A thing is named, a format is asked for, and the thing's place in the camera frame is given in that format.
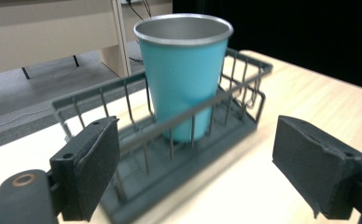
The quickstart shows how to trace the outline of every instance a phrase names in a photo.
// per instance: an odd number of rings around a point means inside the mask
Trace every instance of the gray wire basket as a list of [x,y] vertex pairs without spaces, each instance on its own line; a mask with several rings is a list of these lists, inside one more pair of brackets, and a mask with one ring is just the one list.
[[[118,131],[121,157],[101,200],[113,223],[134,221],[257,128],[265,101],[259,84],[272,71],[272,65],[233,49],[227,50],[224,64],[227,66],[223,66],[216,97],[163,123],[155,120],[144,72],[52,102],[54,117],[62,125],[66,140],[76,134],[67,124],[70,119],[77,118],[82,129],[88,111],[100,106],[102,116],[119,117],[109,104],[120,104],[119,99],[125,102],[129,118]],[[141,118],[135,115],[132,103],[132,93],[138,91],[146,98],[146,116]],[[204,138],[195,140],[195,115],[208,107],[212,108],[210,127]],[[191,142],[176,143],[173,127],[187,119],[192,120]],[[162,136],[169,131],[170,140]]]

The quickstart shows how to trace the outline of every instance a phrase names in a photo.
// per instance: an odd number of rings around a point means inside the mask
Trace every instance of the metal rim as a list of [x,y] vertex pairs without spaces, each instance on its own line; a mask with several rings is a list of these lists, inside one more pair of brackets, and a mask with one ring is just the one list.
[[[166,20],[166,19],[174,19],[174,18],[197,18],[197,19],[207,19],[210,21],[217,21],[225,25],[228,30],[219,35],[213,35],[206,38],[194,38],[194,39],[168,39],[168,38],[160,38],[151,35],[144,35],[137,30],[137,27],[143,23],[157,20]],[[229,38],[233,34],[233,27],[231,24],[225,20],[222,20],[218,17],[202,15],[202,14],[191,14],[191,13],[179,13],[179,14],[169,14],[169,15],[161,15],[155,16],[152,18],[145,19],[143,21],[137,22],[133,27],[134,33],[137,35],[139,39],[156,43],[162,45],[177,45],[177,46],[196,46],[196,45],[205,45],[212,44],[224,39]]]

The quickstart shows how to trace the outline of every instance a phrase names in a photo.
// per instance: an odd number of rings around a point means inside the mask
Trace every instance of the table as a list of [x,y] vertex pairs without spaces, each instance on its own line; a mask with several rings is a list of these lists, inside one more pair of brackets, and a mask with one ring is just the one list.
[[[243,53],[273,64],[261,83],[267,101],[257,131],[136,223],[357,223],[356,211],[348,221],[314,219],[313,210],[272,163],[272,148],[277,118],[286,115],[362,152],[362,88],[253,51]],[[0,147],[0,183],[21,170],[48,169],[63,137],[54,125]],[[218,171],[216,178],[203,181]],[[171,212],[163,213],[168,207]],[[92,223],[106,222],[99,207]]]

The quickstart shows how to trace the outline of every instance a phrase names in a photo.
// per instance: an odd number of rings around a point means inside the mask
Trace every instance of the gray carpet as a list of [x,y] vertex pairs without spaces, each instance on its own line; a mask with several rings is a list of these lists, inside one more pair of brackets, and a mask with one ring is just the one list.
[[[128,50],[131,58],[141,60],[135,42]],[[73,57],[28,66],[31,79],[21,69],[0,73],[0,146],[55,124],[52,99],[119,78],[101,63],[98,51],[79,54],[77,60],[79,67]],[[131,66],[133,72],[144,69],[135,61]]]

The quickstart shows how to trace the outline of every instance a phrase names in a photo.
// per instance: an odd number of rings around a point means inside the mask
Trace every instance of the teal cup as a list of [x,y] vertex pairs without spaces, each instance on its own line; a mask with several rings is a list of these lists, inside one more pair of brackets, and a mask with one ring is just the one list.
[[[233,28],[227,21],[199,14],[152,17],[134,25],[157,122],[188,111],[216,95],[217,82]],[[193,138],[204,136],[211,108],[195,116]],[[173,128],[176,142],[192,140],[192,119]]]

